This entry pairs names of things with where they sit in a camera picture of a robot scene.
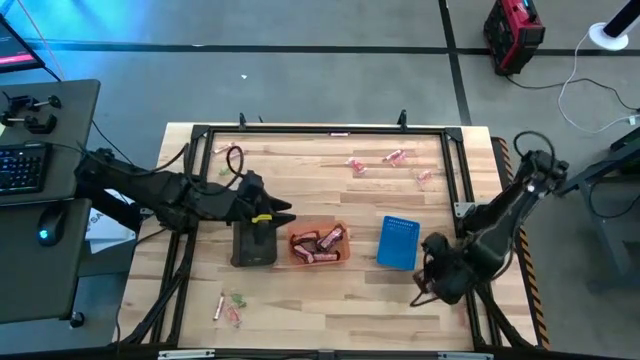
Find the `wooden table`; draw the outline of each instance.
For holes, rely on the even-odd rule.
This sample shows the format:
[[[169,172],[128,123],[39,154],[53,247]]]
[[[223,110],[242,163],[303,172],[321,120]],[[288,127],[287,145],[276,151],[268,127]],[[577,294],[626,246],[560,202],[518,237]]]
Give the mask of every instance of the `wooden table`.
[[[164,164],[189,141],[192,123],[167,125],[158,164]],[[463,127],[464,144],[476,201],[489,201],[501,191],[486,127]],[[340,349],[340,350],[471,350],[464,301],[441,301],[409,307],[417,295],[410,272],[376,264],[382,219],[393,215],[421,224],[421,239],[433,231],[454,239],[453,221],[438,137],[429,135],[216,134],[215,144],[236,142],[248,153],[245,169],[263,176],[266,190],[293,204],[297,221],[342,220],[349,225],[351,259],[332,266],[291,268],[286,256],[286,226],[279,229],[279,257],[273,268],[234,268],[231,229],[201,222],[184,309],[180,347]],[[396,149],[407,161],[397,168],[381,163]],[[345,160],[366,163],[355,177]],[[194,169],[199,169],[200,159]],[[208,178],[220,176],[223,156],[212,159]],[[182,171],[182,164],[169,168]],[[433,178],[421,189],[413,173],[430,169]],[[143,226],[141,236],[157,224]],[[138,246],[127,282],[119,321],[128,335],[158,296],[169,233]],[[416,266],[421,266],[421,251]],[[535,343],[531,315],[517,257],[493,284],[494,296],[509,319]],[[221,292],[241,293],[248,306],[235,329],[222,318],[213,321]],[[485,339],[486,313],[479,304]],[[170,327],[168,306],[162,339]]]

